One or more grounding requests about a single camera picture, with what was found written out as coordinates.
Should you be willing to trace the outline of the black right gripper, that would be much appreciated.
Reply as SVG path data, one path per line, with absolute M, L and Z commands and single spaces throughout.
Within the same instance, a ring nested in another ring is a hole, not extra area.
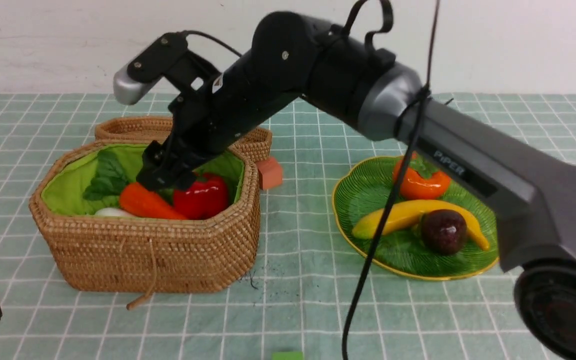
M 152 141 L 142 152 L 142 167 L 135 180 L 147 191 L 185 191 L 194 184 L 196 168 L 209 161 L 209 153 L 193 146 L 173 125 L 163 143 Z

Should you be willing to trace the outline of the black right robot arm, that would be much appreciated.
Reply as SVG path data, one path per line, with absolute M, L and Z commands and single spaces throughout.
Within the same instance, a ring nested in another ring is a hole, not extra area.
M 418 74 L 345 25 L 275 11 L 224 72 L 169 32 L 115 73 L 117 101 L 134 105 L 157 82 L 179 91 L 173 130 L 142 154 L 138 182 L 185 189 L 192 172 L 286 105 L 303 98 L 371 141 L 396 139 L 480 199 L 496 217 L 500 267 L 522 267 L 514 301 L 546 348 L 576 360 L 576 165 L 432 99 Z

